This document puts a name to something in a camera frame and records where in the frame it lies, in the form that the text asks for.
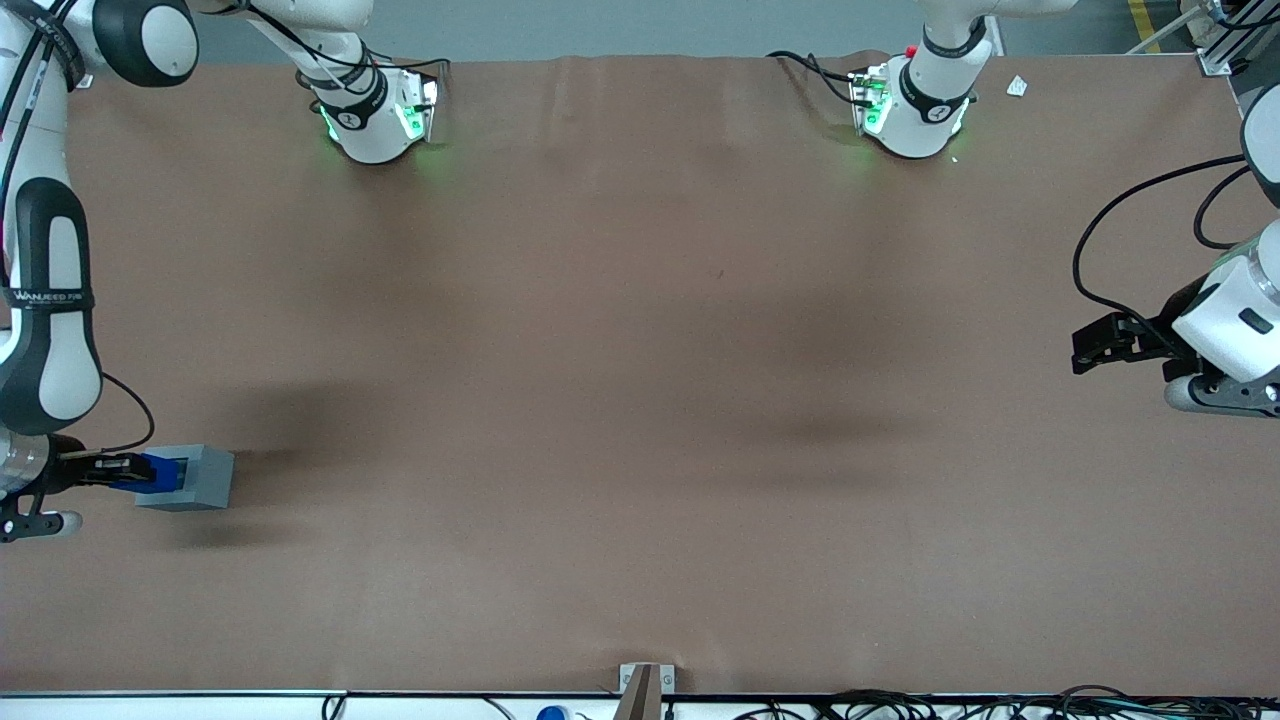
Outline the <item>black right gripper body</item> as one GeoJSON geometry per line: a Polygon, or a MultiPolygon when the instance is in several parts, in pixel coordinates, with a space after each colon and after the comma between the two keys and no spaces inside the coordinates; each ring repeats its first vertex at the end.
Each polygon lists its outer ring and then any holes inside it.
{"type": "Polygon", "coordinates": [[[101,452],[87,448],[51,447],[44,470],[35,480],[36,495],[59,495],[72,488],[93,486],[92,475],[101,452]]]}

